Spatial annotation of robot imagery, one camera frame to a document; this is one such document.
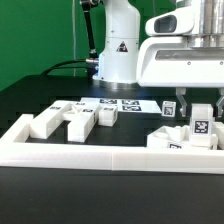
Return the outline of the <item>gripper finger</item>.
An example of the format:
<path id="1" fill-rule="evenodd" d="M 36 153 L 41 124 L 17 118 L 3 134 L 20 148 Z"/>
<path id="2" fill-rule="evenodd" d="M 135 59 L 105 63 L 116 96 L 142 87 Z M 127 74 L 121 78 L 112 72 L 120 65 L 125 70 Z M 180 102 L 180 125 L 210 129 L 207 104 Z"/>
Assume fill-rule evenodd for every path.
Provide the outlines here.
<path id="1" fill-rule="evenodd" d="M 176 97 L 181 105 L 180 113 L 182 114 L 183 117 L 187 115 L 187 102 L 184 98 L 185 94 L 186 94 L 185 88 L 182 87 L 176 88 Z"/>
<path id="2" fill-rule="evenodd" d="M 217 117 L 222 117 L 224 108 L 224 88 L 219 89 L 220 98 L 216 102 Z"/>

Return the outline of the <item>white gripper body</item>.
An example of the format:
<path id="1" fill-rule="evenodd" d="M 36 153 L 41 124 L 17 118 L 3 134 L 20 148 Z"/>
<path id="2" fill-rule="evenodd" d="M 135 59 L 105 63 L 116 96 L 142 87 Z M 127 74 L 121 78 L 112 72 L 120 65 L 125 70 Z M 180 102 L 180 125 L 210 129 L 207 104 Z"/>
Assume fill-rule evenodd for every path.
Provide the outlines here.
<path id="1" fill-rule="evenodd" d="M 224 49 L 189 48 L 182 36 L 150 37 L 140 47 L 136 78 L 144 87 L 224 88 Z"/>

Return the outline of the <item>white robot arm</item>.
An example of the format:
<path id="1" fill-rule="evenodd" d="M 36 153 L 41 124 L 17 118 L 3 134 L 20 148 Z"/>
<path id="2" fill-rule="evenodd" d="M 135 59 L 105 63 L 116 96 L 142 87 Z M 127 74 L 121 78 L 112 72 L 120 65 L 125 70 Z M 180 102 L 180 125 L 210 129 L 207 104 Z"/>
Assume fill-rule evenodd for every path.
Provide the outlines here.
<path id="1" fill-rule="evenodd" d="M 94 82 L 112 89 L 174 87 L 188 113 L 188 88 L 217 88 L 216 115 L 224 109 L 224 0 L 176 0 L 176 9 L 146 22 L 128 0 L 103 0 L 105 48 Z"/>

